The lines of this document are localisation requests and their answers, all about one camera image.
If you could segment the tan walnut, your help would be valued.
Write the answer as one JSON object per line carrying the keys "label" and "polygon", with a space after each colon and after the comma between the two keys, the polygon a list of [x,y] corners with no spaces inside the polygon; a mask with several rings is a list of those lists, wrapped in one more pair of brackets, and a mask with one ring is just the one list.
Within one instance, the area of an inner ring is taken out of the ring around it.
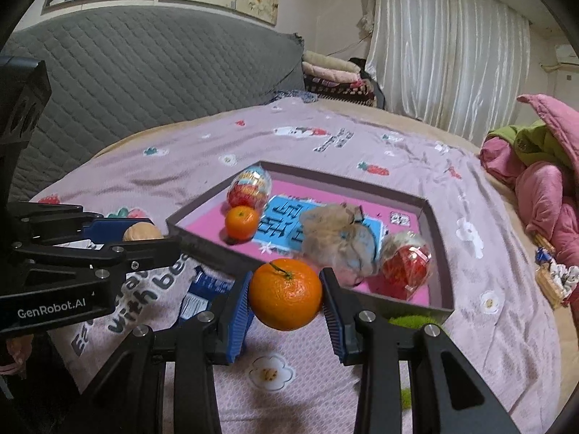
{"label": "tan walnut", "polygon": [[123,235],[124,242],[147,241],[163,239],[164,235],[161,230],[148,221],[138,221],[131,225]]}

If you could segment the blue cookie packet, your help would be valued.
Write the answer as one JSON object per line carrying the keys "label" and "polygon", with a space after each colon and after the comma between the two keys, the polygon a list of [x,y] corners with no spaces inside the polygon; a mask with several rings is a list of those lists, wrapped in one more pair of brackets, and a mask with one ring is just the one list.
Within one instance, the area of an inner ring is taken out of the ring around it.
{"label": "blue cookie packet", "polygon": [[181,325],[203,311],[208,311],[212,302],[233,288],[232,280],[209,275],[201,265],[194,268],[193,280],[179,307],[177,325]]}

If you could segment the orange mandarin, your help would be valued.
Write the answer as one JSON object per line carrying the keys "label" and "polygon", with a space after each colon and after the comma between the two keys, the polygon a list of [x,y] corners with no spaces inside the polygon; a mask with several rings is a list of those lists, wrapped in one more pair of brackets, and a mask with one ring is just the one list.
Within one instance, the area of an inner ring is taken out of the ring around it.
{"label": "orange mandarin", "polygon": [[231,208],[225,217],[225,229],[228,236],[236,241],[250,240],[257,231],[260,214],[247,206]]}
{"label": "orange mandarin", "polygon": [[323,287],[315,270],[303,261],[276,259],[254,272],[247,295],[251,311],[263,324],[294,331],[318,315]]}

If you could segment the green fuzzy scrunchie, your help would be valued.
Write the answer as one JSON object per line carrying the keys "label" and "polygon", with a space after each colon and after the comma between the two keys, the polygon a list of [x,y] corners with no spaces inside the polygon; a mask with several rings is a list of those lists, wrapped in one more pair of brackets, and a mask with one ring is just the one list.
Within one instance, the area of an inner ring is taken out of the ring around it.
{"label": "green fuzzy scrunchie", "polygon": [[[438,324],[434,318],[425,315],[404,315],[389,319],[390,324],[409,329],[421,329],[427,324]],[[400,389],[401,409],[411,409],[411,390],[409,384]]]}

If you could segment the clear red surprise egg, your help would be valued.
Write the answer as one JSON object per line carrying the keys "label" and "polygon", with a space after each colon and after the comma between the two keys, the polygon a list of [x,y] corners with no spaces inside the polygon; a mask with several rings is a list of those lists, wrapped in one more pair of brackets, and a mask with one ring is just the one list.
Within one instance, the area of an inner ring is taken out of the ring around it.
{"label": "clear red surprise egg", "polygon": [[408,301],[430,275],[432,253],[425,239],[413,231],[386,238],[380,254],[380,271],[394,298]]}

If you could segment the blue red surprise egg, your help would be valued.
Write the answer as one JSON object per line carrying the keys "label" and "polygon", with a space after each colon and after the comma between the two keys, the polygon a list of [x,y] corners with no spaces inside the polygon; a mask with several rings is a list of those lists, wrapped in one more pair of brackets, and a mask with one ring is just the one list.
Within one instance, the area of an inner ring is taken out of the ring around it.
{"label": "blue red surprise egg", "polygon": [[261,166],[247,167],[232,181],[227,201],[231,208],[250,207],[264,210],[272,192],[273,181],[267,170]]}

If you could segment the grey box lid tray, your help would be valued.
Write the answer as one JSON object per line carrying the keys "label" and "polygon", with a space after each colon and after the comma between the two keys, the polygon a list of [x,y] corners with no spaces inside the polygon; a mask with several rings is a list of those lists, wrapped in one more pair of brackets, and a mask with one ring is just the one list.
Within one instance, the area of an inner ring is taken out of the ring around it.
{"label": "grey box lid tray", "polygon": [[[270,174],[271,177],[274,171],[276,173],[299,175],[304,176],[306,178],[314,178],[316,177],[317,174],[326,174],[321,173],[321,171],[305,170],[302,167],[281,165],[280,163],[268,163],[262,161],[260,162],[259,165],[263,167],[264,170],[267,170],[267,172]],[[224,181],[220,182],[219,184],[223,182],[229,184],[230,187],[232,180],[230,178],[227,178]],[[202,194],[212,190],[219,184],[206,190]],[[431,242],[428,242],[427,239],[423,237],[432,253],[432,261],[430,264],[430,275],[427,282],[423,286],[421,286],[413,295],[413,297],[408,301],[394,298],[393,295],[390,294],[390,290],[388,286],[386,286],[384,278],[380,275],[372,276],[365,279],[363,282],[360,283],[360,285],[353,287],[351,290],[352,293],[359,299],[364,308],[375,311],[377,314],[383,315],[386,318],[398,315],[427,315],[431,316],[431,318],[434,318],[438,322],[444,322],[455,309],[455,299],[453,298],[451,285],[451,273],[449,272],[447,255],[445,254],[444,251],[443,238],[441,238],[441,231],[434,216],[432,207],[427,200],[425,201],[426,206],[428,207],[427,214],[430,230],[429,238],[432,240]],[[181,238],[183,248],[190,254],[191,249],[189,245],[183,242],[182,232],[174,234],[170,231],[170,233]],[[247,269],[246,271],[237,271],[237,273],[230,276],[238,277],[240,275],[243,275],[247,271],[254,271],[254,269]]]}

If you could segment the grey quilted headboard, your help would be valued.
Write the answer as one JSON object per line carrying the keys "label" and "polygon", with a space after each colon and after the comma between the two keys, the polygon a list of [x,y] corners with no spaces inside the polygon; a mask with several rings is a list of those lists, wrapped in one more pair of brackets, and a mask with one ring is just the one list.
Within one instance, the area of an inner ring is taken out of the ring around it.
{"label": "grey quilted headboard", "polygon": [[303,50],[295,34],[172,7],[102,7],[16,31],[4,53],[43,61],[52,94],[11,198],[29,200],[131,134],[302,89]]}

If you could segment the pink strawberry print blanket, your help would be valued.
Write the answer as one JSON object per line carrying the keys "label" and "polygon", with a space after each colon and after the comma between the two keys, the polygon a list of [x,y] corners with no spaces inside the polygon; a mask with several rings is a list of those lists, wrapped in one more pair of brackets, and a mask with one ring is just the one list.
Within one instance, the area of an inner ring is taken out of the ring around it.
{"label": "pink strawberry print blanket", "polygon": [[[554,422],[561,346],[554,313],[502,198],[477,158],[427,137],[413,120],[337,110],[296,98],[177,123],[102,154],[36,195],[90,212],[149,217],[158,226],[252,163],[320,170],[426,199],[443,235],[455,309],[445,322],[471,365],[524,433]],[[226,433],[349,433],[359,372],[334,355],[323,318],[280,332],[251,326],[247,352],[215,373]]]}

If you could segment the blue patterned cloth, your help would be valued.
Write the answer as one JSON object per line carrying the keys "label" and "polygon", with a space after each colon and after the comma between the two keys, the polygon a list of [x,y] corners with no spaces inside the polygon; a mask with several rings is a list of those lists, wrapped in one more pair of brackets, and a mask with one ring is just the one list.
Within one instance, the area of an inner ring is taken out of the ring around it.
{"label": "blue patterned cloth", "polygon": [[300,99],[304,104],[311,104],[318,101],[318,95],[304,90],[277,90],[274,92],[272,102],[280,101],[281,99],[296,98]]}

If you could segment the white patterned cloth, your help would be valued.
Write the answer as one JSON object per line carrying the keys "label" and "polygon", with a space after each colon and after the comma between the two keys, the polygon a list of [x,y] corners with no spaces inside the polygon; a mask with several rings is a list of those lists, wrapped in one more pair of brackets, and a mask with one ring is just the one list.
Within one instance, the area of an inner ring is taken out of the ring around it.
{"label": "white patterned cloth", "polygon": [[549,267],[551,281],[554,282],[555,290],[561,295],[561,299],[567,299],[575,290],[579,281],[579,268],[577,265],[567,267],[565,264],[557,264],[554,261]]}

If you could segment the stack of folded blankets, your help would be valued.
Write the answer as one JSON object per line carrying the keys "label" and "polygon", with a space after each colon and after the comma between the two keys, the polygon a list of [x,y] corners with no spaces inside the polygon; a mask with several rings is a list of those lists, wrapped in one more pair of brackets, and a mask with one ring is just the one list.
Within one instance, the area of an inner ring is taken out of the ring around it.
{"label": "stack of folded blankets", "polygon": [[318,97],[379,106],[375,83],[356,63],[306,50],[302,55],[305,89]]}

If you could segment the pink quilted comforter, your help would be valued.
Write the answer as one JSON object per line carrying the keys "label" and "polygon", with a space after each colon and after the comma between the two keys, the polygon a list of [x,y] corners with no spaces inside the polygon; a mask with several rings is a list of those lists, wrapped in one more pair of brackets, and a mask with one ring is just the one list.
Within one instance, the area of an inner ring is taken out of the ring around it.
{"label": "pink quilted comforter", "polygon": [[[484,140],[480,162],[514,192],[525,232],[546,238],[554,247],[557,264],[578,266],[578,112],[546,94],[523,94],[517,100],[529,105],[548,126],[568,154],[571,169],[543,161],[525,166],[499,137]],[[578,285],[565,305],[577,301]]]}

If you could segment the green garment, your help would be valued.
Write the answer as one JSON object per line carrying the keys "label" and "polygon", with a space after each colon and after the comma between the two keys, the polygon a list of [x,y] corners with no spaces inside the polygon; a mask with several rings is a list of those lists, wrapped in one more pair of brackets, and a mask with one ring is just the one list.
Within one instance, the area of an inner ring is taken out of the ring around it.
{"label": "green garment", "polygon": [[568,154],[542,120],[529,125],[511,124],[491,130],[486,139],[495,137],[506,141],[525,166],[543,161],[567,169],[572,167]]}

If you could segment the white satin curtain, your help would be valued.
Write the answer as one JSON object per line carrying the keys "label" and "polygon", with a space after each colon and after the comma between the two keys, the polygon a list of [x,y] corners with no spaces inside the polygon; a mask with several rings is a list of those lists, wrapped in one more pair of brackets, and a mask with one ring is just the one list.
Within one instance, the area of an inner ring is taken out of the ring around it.
{"label": "white satin curtain", "polygon": [[527,19],[499,0],[375,0],[368,71],[386,107],[475,145],[513,123]]}

